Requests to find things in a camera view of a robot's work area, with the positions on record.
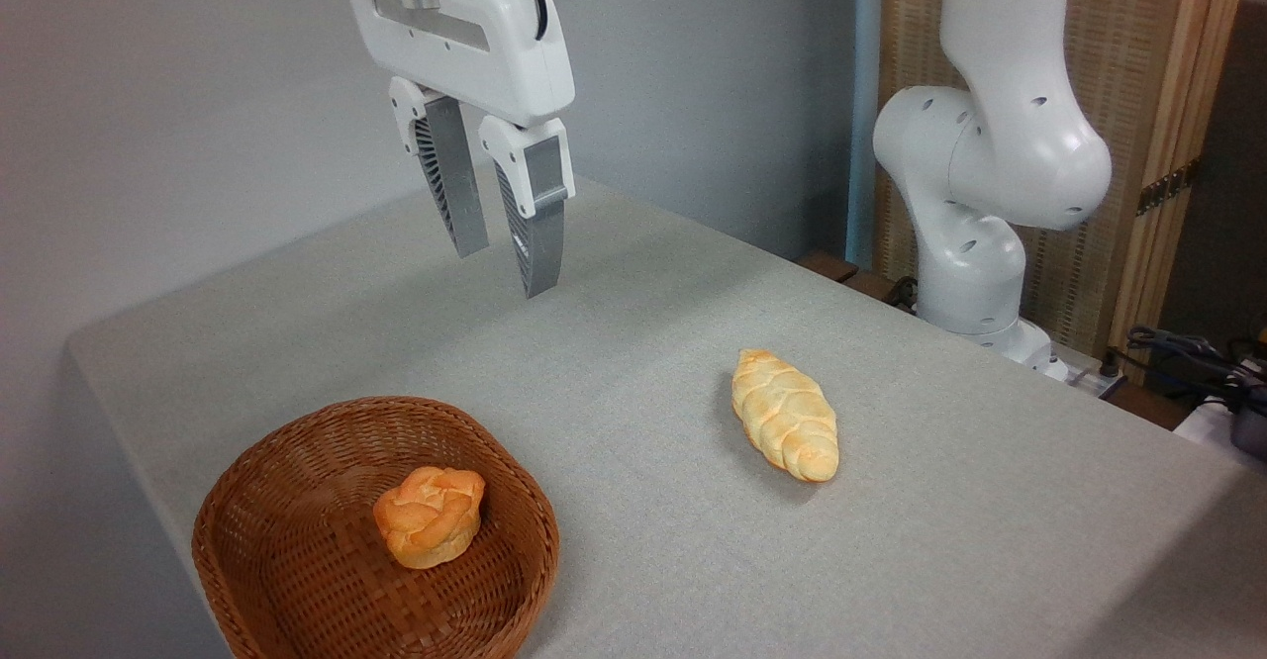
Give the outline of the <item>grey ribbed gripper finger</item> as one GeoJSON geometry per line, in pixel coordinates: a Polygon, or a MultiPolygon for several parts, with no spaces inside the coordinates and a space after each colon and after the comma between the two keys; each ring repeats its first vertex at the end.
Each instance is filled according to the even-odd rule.
{"type": "Polygon", "coordinates": [[[564,259],[565,202],[574,198],[574,174],[561,120],[521,129],[487,117],[479,127],[500,188],[525,297],[557,284],[564,259]]]}
{"type": "Polygon", "coordinates": [[[460,101],[394,76],[389,99],[402,144],[424,172],[457,256],[489,245],[460,101]]]}

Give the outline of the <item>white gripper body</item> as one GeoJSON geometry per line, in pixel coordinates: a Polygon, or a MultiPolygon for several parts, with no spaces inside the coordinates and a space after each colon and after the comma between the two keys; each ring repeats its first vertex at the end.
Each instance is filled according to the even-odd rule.
{"type": "Polygon", "coordinates": [[[469,103],[519,127],[550,120],[575,98],[557,10],[546,0],[542,41],[536,0],[348,0],[367,54],[394,76],[469,103]]]}

